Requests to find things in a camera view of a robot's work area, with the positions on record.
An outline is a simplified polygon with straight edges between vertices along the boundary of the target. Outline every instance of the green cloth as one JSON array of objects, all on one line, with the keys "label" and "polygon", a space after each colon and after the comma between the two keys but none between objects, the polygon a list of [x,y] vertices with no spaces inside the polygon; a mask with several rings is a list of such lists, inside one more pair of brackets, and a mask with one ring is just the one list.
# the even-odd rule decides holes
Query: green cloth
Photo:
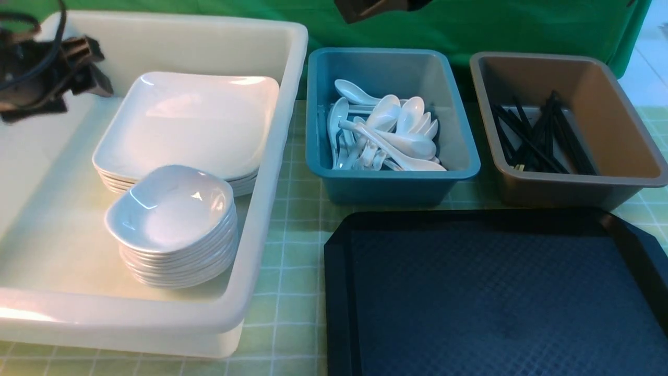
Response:
[{"label": "green cloth", "polygon": [[[621,76],[651,2],[635,0],[629,5],[629,0],[433,0],[420,11],[385,13],[347,25],[333,0],[66,1],[70,9],[294,21],[308,27],[309,51],[325,46],[437,50],[450,59],[465,99],[474,97],[468,59],[478,51],[590,56],[606,62]],[[57,10],[57,3],[5,0],[1,7],[43,19]]]}]

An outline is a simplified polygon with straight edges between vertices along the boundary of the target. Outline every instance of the black cable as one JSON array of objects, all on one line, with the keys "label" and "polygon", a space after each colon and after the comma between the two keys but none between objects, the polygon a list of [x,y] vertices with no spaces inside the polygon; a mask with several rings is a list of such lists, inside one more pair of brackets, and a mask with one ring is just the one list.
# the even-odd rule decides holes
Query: black cable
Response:
[{"label": "black cable", "polygon": [[65,9],[65,3],[63,0],[57,0],[58,5],[60,6],[60,21],[58,23],[58,29],[55,32],[55,38],[53,39],[51,49],[49,53],[44,56],[44,58],[36,64],[32,69],[30,69],[25,74],[12,79],[11,81],[4,82],[0,84],[0,92],[6,90],[14,85],[20,84],[22,82],[28,81],[31,78],[34,78],[36,75],[42,73],[46,70],[58,57],[60,52],[60,43],[63,40],[63,34],[65,33],[65,24],[67,23],[67,9]]},{"label": "black cable", "polygon": [[28,39],[32,39],[32,37],[34,37],[35,34],[39,33],[41,30],[39,21],[33,16],[24,13],[0,12],[0,21],[22,22],[33,26],[32,29],[21,33],[9,32],[3,41],[6,45],[13,45]]}]

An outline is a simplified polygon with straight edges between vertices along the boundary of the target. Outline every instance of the textured tray surface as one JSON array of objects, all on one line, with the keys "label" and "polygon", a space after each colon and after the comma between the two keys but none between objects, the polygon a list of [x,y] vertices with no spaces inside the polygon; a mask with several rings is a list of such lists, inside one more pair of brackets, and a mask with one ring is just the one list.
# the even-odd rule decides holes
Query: textured tray surface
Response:
[{"label": "textured tray surface", "polygon": [[668,374],[668,339],[595,221],[407,221],[349,234],[362,375]]}]

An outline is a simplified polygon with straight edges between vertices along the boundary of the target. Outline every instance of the stack of bowls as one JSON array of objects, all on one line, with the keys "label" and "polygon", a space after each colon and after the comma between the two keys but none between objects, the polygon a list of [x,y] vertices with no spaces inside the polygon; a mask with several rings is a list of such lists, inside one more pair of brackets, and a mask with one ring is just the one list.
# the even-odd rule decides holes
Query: stack of bowls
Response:
[{"label": "stack of bowls", "polygon": [[162,166],[207,171],[253,192],[276,108],[270,77],[150,72],[123,99],[93,154],[102,183],[127,191]]},{"label": "stack of bowls", "polygon": [[139,282],[178,289],[225,271],[238,247],[232,187],[190,167],[160,167],[128,189],[105,224]]}]

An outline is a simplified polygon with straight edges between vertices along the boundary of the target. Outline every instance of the white bowl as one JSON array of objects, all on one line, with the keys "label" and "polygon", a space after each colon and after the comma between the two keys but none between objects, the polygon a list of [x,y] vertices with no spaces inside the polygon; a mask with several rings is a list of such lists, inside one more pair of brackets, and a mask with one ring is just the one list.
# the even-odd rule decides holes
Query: white bowl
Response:
[{"label": "white bowl", "polygon": [[184,165],[229,180],[259,168],[279,95],[269,77],[140,76],[93,154],[96,169],[138,181]]},{"label": "white bowl", "polygon": [[151,172],[108,210],[105,225],[122,244],[148,254],[177,252],[207,236],[234,203],[232,187],[190,167]]}]

